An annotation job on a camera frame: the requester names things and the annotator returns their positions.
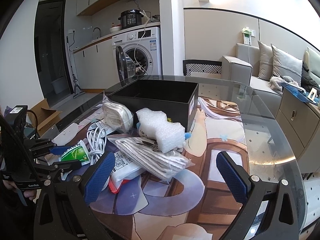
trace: black rice cooker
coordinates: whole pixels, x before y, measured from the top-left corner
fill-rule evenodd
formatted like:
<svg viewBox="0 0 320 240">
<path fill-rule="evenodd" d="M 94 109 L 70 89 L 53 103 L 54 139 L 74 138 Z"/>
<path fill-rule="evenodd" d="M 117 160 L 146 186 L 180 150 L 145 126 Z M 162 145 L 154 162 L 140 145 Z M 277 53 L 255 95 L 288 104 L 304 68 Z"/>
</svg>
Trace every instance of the black rice cooker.
<svg viewBox="0 0 320 240">
<path fill-rule="evenodd" d="M 127 10 L 121 13 L 121 17 L 118 18 L 121 22 L 121 29 L 127 29 L 130 27 L 142 25 L 143 15 L 140 10 Z"/>
</svg>

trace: black box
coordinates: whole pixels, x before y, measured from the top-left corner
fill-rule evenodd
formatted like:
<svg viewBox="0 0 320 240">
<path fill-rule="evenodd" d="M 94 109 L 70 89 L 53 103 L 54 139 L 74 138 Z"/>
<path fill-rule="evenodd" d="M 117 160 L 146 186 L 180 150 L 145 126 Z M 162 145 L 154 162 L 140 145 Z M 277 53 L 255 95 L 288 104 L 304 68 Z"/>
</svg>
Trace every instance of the black box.
<svg viewBox="0 0 320 240">
<path fill-rule="evenodd" d="M 199 84 L 169 80 L 136 80 L 111 93 L 110 100 L 125 105 L 134 113 L 133 125 L 136 127 L 136 112 L 142 108 L 163 111 L 172 122 L 179 122 L 190 131 L 196 115 Z"/>
</svg>

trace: geometric pattern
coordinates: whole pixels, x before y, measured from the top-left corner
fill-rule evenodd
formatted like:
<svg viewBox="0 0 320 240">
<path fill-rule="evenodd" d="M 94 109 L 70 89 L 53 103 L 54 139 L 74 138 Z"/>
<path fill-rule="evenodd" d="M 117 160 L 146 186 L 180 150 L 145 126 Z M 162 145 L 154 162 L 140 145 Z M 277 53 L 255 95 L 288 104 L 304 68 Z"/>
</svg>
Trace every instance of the geometric pattern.
<svg viewBox="0 0 320 240">
<path fill-rule="evenodd" d="M 221 69 L 222 69 L 221 65 L 187 63 L 186 64 L 187 76 L 191 76 L 191 72 L 221 74 Z"/>
</svg>

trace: mop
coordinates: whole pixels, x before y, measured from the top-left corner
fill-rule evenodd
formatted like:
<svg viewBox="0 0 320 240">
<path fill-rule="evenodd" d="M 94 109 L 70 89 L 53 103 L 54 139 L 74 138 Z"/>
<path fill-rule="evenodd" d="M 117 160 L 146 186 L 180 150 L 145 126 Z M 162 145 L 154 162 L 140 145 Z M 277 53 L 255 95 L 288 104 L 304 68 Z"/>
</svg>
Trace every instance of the mop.
<svg viewBox="0 0 320 240">
<path fill-rule="evenodd" d="M 70 66 L 71 66 L 71 71 L 72 71 L 72 77 L 73 77 L 73 82 L 75 84 L 75 88 L 74 88 L 74 92 L 75 95 L 73 96 L 73 98 L 77 98 L 79 96 L 81 96 L 82 94 L 84 94 L 85 92 L 82 91 L 81 87 L 78 85 L 78 79 L 76 78 L 74 72 L 73 72 L 73 67 L 72 67 L 72 63 L 71 63 L 71 58 L 70 58 L 70 49 L 69 49 L 69 40 L 68 40 L 68 36 L 67 36 L 67 46 L 68 46 L 68 54 L 69 54 L 69 61 L 70 61 Z"/>
</svg>

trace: silver screw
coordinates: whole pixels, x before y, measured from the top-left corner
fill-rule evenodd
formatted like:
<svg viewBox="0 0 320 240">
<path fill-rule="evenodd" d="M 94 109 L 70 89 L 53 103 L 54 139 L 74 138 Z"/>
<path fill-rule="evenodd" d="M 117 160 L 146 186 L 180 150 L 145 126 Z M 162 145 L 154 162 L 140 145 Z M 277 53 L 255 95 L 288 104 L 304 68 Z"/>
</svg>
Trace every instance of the silver screw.
<svg viewBox="0 0 320 240">
<path fill-rule="evenodd" d="M 252 175 L 251 179 L 255 182 L 258 182 L 260 180 L 260 178 L 257 175 Z"/>
<path fill-rule="evenodd" d="M 47 179 L 47 180 L 44 182 L 44 185 L 45 185 L 45 186 L 49 186 L 50 183 L 51 183 L 51 180 Z"/>
<path fill-rule="evenodd" d="M 78 182 L 79 180 L 81 180 L 81 176 L 80 175 L 75 175 L 75 176 L 73 176 L 72 180 L 74 182 Z"/>
<path fill-rule="evenodd" d="M 287 186 L 289 183 L 286 179 L 281 179 L 281 183 L 285 186 Z"/>
</svg>

